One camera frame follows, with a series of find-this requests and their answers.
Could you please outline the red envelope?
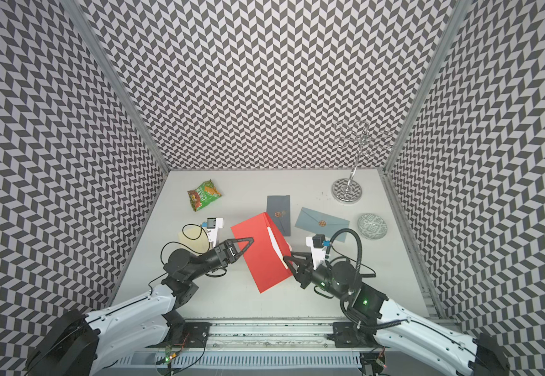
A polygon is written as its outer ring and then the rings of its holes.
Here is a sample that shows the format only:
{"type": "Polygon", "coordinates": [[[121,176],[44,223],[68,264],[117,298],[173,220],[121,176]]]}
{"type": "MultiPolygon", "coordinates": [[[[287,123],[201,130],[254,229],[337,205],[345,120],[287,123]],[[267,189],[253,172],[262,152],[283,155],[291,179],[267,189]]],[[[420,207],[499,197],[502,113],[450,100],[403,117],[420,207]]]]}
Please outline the red envelope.
{"type": "Polygon", "coordinates": [[[235,238],[254,241],[244,258],[260,293],[292,276],[283,259],[291,255],[289,244],[267,213],[236,224],[231,230],[235,238]]]}

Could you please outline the cream yellow envelope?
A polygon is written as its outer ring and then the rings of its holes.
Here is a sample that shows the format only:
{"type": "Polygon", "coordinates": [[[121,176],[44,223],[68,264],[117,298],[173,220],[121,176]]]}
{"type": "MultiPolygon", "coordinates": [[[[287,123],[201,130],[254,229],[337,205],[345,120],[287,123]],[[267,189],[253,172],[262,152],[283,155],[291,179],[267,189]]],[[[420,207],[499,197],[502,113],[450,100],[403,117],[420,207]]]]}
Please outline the cream yellow envelope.
{"type": "Polygon", "coordinates": [[[186,227],[178,233],[178,242],[188,246],[193,252],[203,254],[210,248],[208,235],[201,227],[186,227]]]}

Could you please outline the light blue envelope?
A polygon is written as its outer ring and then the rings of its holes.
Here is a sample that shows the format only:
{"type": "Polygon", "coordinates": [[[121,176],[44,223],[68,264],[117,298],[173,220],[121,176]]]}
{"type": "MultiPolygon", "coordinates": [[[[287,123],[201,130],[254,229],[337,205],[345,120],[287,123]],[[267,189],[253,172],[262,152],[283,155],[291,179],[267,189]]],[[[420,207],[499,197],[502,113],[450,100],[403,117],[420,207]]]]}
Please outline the light blue envelope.
{"type": "Polygon", "coordinates": [[[339,230],[349,228],[349,220],[331,216],[310,208],[302,208],[295,227],[314,234],[323,234],[328,240],[339,230]]]}

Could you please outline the dark grey envelope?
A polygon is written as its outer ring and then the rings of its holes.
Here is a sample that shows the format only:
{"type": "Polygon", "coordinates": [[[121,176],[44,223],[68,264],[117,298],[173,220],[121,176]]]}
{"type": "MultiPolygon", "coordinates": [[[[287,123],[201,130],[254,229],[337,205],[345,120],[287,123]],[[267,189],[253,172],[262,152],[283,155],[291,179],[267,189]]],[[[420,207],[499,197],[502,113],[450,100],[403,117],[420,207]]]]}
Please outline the dark grey envelope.
{"type": "Polygon", "coordinates": [[[291,197],[289,195],[268,196],[266,212],[284,237],[291,236],[291,197]]]}

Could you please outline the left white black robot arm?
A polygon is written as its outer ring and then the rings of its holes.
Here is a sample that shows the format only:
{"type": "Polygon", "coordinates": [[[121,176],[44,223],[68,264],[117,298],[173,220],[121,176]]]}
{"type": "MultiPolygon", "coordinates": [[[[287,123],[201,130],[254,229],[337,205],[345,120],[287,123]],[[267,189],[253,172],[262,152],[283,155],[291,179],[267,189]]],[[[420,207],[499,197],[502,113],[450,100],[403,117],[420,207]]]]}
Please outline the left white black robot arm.
{"type": "Polygon", "coordinates": [[[177,310],[197,292],[194,281],[235,263],[253,243],[253,238],[229,239],[200,255],[174,250],[157,286],[146,293],[103,310],[70,310],[55,319],[30,352],[26,373],[94,375],[136,350],[161,343],[170,326],[183,322],[177,310]]]}

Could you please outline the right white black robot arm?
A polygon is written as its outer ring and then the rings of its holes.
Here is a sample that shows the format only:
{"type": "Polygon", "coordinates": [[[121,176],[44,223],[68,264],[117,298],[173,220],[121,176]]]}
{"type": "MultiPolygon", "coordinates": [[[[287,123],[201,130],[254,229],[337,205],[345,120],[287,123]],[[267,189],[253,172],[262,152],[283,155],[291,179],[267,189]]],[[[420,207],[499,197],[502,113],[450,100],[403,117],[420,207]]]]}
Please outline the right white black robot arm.
{"type": "Polygon", "coordinates": [[[357,338],[400,351],[442,375],[509,375],[510,365],[498,341],[451,330],[407,310],[385,293],[363,283],[349,262],[314,265],[311,255],[283,257],[302,288],[312,285],[336,298],[357,338]]]}

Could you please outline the green snack bag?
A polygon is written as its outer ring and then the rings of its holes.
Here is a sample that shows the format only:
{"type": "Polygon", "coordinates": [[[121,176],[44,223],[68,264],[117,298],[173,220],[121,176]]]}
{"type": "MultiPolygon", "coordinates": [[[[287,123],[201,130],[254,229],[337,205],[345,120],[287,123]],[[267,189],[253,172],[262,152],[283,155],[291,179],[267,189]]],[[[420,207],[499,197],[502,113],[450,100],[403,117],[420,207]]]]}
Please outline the green snack bag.
{"type": "Polygon", "coordinates": [[[192,210],[200,211],[222,197],[212,180],[200,184],[198,188],[187,192],[192,210]]]}

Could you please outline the green patterned ceramic dish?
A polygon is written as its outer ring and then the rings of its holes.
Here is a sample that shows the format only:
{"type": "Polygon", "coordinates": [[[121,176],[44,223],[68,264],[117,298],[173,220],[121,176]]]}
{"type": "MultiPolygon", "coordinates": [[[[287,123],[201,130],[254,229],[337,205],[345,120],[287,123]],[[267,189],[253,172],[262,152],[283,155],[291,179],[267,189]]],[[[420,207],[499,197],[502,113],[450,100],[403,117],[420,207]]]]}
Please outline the green patterned ceramic dish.
{"type": "Polygon", "coordinates": [[[365,213],[357,220],[360,234],[368,240],[379,240],[388,233],[388,225],[381,216],[365,213]]]}

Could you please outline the chrome jewellery stand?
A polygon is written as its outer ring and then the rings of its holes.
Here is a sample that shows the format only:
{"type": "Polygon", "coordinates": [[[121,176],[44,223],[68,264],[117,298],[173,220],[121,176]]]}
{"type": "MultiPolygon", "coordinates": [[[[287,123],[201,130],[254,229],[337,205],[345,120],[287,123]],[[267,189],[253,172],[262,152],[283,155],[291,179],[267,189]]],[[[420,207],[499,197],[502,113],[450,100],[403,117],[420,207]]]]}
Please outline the chrome jewellery stand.
{"type": "Polygon", "coordinates": [[[357,170],[364,162],[368,166],[369,158],[383,168],[388,159],[391,147],[386,143],[387,132],[376,129],[373,122],[360,121],[354,128],[348,123],[336,125],[334,145],[342,151],[354,153],[351,169],[347,178],[335,180],[331,193],[335,200],[342,204],[352,205],[363,196],[363,187],[355,180],[357,170]]]}

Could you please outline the aluminium front rail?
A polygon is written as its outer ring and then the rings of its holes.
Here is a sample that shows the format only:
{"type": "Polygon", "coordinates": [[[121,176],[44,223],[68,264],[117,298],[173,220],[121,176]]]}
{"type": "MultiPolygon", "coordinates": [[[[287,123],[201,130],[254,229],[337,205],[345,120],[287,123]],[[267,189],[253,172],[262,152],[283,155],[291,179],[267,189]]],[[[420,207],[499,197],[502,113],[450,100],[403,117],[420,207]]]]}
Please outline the aluminium front rail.
{"type": "MultiPolygon", "coordinates": [[[[154,319],[140,321],[136,325],[122,324],[119,317],[95,316],[87,317],[78,326],[70,330],[70,335],[89,335],[92,340],[105,342],[121,342],[129,338],[137,348],[155,346],[164,339],[169,327],[173,324],[186,322],[176,312],[167,315],[158,315],[154,319]]],[[[221,335],[230,338],[248,338],[260,340],[272,338],[275,342],[285,345],[296,338],[325,338],[332,333],[332,322],[327,321],[241,321],[211,323],[210,336],[221,335]]],[[[459,348],[470,350],[476,346],[476,340],[462,333],[452,332],[434,323],[416,320],[412,317],[402,318],[367,327],[363,324],[355,324],[359,332],[367,333],[383,346],[388,346],[394,338],[405,338],[409,344],[431,346],[437,344],[447,349],[459,348]]]]}

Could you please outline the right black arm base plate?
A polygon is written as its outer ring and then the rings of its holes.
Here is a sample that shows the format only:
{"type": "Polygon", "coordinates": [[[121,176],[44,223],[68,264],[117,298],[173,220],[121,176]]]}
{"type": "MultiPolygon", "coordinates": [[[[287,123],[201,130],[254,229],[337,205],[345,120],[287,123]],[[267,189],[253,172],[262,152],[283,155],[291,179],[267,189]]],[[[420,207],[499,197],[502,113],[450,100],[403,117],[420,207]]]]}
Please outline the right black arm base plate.
{"type": "Polygon", "coordinates": [[[340,349],[379,347],[372,335],[359,332],[355,324],[351,322],[334,322],[332,333],[327,336],[327,339],[333,341],[335,347],[340,349]]]}

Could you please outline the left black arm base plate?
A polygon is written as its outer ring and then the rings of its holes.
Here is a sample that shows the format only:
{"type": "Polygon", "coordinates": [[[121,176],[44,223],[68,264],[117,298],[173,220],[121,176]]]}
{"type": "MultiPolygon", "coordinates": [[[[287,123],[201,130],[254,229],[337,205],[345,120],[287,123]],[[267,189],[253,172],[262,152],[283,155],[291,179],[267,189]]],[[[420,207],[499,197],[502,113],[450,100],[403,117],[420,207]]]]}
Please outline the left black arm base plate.
{"type": "Polygon", "coordinates": [[[208,344],[211,323],[205,321],[173,324],[157,345],[165,347],[203,348],[208,344]]]}

